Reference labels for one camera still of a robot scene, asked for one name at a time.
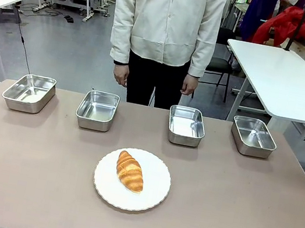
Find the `person left hand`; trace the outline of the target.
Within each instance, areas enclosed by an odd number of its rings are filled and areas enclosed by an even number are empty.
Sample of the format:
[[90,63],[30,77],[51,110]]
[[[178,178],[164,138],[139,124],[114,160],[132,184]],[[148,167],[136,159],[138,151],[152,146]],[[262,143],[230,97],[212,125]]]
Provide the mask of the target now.
[[198,86],[198,80],[198,77],[187,74],[181,88],[181,93],[183,95],[191,95]]

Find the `person right hand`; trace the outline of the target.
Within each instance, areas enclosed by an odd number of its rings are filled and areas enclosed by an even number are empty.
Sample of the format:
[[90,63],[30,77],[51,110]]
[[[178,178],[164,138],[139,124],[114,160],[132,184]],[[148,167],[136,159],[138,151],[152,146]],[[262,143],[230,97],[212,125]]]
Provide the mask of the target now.
[[129,76],[128,65],[114,65],[114,78],[120,86],[127,87],[127,77]]

